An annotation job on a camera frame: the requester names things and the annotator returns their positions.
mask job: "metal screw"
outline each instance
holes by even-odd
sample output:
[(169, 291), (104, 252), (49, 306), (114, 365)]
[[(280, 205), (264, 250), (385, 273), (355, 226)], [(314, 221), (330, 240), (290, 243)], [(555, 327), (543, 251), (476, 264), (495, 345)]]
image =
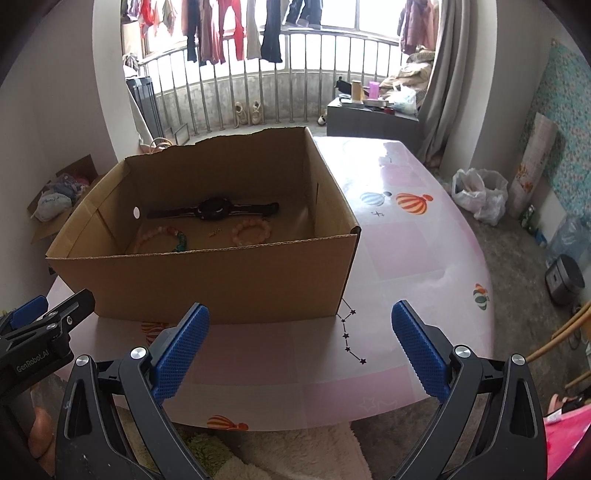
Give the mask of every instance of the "metal screw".
[(511, 357), (511, 361), (515, 364), (515, 365), (525, 365), (525, 358), (523, 358), (523, 355), (520, 355), (518, 353), (516, 353), (515, 355), (513, 355)]
[(456, 347), (457, 356), (461, 356), (462, 358), (468, 358), (471, 354), (472, 352), (467, 346), (460, 345)]
[(90, 358), (88, 358), (88, 355), (80, 355), (77, 359), (76, 359), (76, 365), (78, 365), (79, 367), (83, 367), (85, 366), (88, 362), (90, 361)]
[(133, 358), (134, 360), (139, 360), (140, 358), (145, 357), (145, 354), (146, 349), (142, 346), (139, 346), (131, 351), (131, 358)]

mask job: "star print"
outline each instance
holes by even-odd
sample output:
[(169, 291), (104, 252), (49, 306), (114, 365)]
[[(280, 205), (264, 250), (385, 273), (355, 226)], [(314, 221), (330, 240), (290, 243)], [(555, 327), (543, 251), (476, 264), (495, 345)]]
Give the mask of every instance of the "star print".
[(363, 398), (363, 402), (359, 404), (359, 406), (364, 409), (365, 411), (370, 411), (373, 408), (377, 408), (375, 406), (375, 398)]

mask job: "pink beaded bracelet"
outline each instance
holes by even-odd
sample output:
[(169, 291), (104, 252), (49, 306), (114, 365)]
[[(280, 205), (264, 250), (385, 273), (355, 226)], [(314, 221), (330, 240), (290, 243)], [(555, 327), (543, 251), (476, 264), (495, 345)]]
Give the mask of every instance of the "pink beaded bracelet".
[[(247, 228), (258, 226), (262, 228), (262, 233), (254, 240), (254, 242), (240, 240), (240, 232)], [(265, 243), (271, 236), (271, 224), (262, 218), (251, 218), (243, 220), (232, 229), (232, 242), (237, 247), (248, 247), (249, 245), (260, 245)]]
[(140, 246), (144, 242), (147, 242), (156, 235), (162, 235), (164, 233), (166, 235), (175, 236), (178, 239), (178, 245), (174, 250), (172, 250), (173, 252), (184, 252), (187, 249), (187, 237), (184, 233), (171, 226), (159, 226), (158, 228), (150, 230), (149, 232), (137, 237), (137, 240), (134, 244), (133, 254), (135, 255), (138, 253)]

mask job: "blue gripper pad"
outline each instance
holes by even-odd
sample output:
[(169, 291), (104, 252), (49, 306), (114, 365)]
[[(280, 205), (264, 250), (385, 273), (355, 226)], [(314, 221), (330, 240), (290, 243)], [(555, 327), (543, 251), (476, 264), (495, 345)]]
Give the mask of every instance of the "blue gripper pad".
[(48, 308), (49, 304), (47, 303), (47, 299), (43, 295), (39, 295), (12, 312), (10, 326), (13, 330), (18, 330), (19, 328), (29, 325), (43, 315)]
[(159, 405), (174, 397), (209, 330), (209, 310), (193, 304), (176, 327), (163, 330), (150, 346), (152, 395)]
[(443, 403), (450, 394), (448, 367), (423, 330), (423, 322), (404, 300), (392, 307), (392, 329), (425, 392)]

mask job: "white sneaker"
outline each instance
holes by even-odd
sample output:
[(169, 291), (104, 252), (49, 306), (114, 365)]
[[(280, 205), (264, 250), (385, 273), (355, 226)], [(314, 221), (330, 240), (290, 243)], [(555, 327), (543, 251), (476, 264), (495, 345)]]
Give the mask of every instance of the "white sneaker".
[(236, 102), (234, 105), (234, 113), (236, 114), (236, 118), (238, 118), (238, 123), (241, 125), (248, 124), (248, 115), (246, 114), (246, 110), (240, 102)]
[(252, 104), (251, 120), (253, 125), (258, 125), (261, 123), (261, 104), (258, 102), (258, 100), (255, 100), (255, 102)]

